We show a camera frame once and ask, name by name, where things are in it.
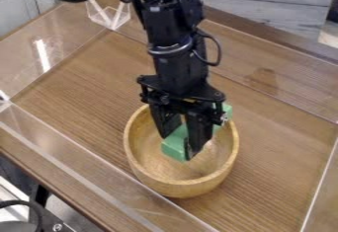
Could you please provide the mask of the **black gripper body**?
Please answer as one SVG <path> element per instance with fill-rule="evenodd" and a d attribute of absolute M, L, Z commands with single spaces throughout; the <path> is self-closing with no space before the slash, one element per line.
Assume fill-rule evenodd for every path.
<path fill-rule="evenodd" d="M 198 107 L 216 106 L 212 121 L 219 123 L 224 94 L 208 83 L 208 67 L 215 66 L 206 60 L 206 44 L 190 41 L 183 44 L 148 45 L 148 54 L 155 63 L 156 73 L 138 78 L 142 86 L 142 101 L 156 105 L 175 104 L 180 116 Z"/>

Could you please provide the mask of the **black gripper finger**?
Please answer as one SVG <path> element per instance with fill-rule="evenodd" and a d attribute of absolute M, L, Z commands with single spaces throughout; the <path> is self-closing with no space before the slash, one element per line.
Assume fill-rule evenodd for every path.
<path fill-rule="evenodd" d="M 212 138 L 214 124 L 210 117 L 199 112 L 190 112 L 184 119 L 187 137 L 183 139 L 183 148 L 186 160 L 190 161 Z"/>
<path fill-rule="evenodd" d="M 150 104 L 151 115 L 162 138 L 167 138 L 182 125 L 180 109 L 175 104 Z"/>

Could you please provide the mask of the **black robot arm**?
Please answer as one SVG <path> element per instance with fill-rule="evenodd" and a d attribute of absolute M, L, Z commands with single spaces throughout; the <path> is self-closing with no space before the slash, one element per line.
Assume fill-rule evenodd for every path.
<path fill-rule="evenodd" d="M 69 3 L 87 0 L 60 0 Z M 212 138 L 215 127 L 227 120 L 226 95 L 207 82 L 206 40 L 199 27 L 200 0 L 120 0 L 130 3 L 147 32 L 148 54 L 156 73 L 138 77 L 140 98 L 163 139 L 163 152 L 188 161 Z"/>

